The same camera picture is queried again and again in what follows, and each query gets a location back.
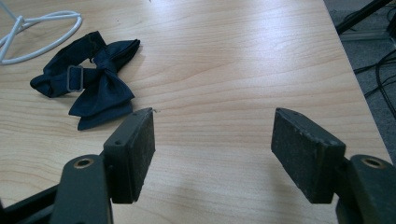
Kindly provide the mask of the dark navy bow tie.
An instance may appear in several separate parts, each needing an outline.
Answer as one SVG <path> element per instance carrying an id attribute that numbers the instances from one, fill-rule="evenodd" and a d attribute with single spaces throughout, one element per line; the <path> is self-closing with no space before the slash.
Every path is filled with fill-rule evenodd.
<path id="1" fill-rule="evenodd" d="M 139 46 L 138 39 L 107 44 L 99 32 L 89 33 L 55 54 L 30 85 L 49 98 L 77 92 L 69 114 L 79 118 L 80 131 L 97 127 L 133 111 L 134 95 L 118 72 Z"/>

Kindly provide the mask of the black metal stand leg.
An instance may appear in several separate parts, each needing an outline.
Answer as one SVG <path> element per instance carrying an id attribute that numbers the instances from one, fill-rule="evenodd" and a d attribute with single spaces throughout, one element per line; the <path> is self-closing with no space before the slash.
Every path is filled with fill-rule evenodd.
<path id="1" fill-rule="evenodd" d="M 345 31 L 352 28 L 354 25 L 363 21 L 373 13 L 377 12 L 380 8 L 389 4 L 392 0 L 372 0 L 368 5 L 358 11 L 352 13 L 344 21 L 335 26 L 337 34 L 341 35 Z"/>

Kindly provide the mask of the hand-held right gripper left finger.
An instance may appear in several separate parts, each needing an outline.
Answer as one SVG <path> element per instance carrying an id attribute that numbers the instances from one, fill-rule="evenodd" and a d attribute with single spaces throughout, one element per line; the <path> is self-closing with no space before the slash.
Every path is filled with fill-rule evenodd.
<path id="1" fill-rule="evenodd" d="M 113 203 L 138 200 L 154 152 L 153 109 L 148 107 L 130 114 L 104 143 Z"/>

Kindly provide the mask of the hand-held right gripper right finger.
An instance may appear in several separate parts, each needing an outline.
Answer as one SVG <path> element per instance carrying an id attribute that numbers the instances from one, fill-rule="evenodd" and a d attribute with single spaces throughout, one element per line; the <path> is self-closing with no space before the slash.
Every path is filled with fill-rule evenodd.
<path id="1" fill-rule="evenodd" d="M 271 150 L 311 203 L 330 203 L 333 173 L 346 144 L 305 115 L 277 108 Z"/>

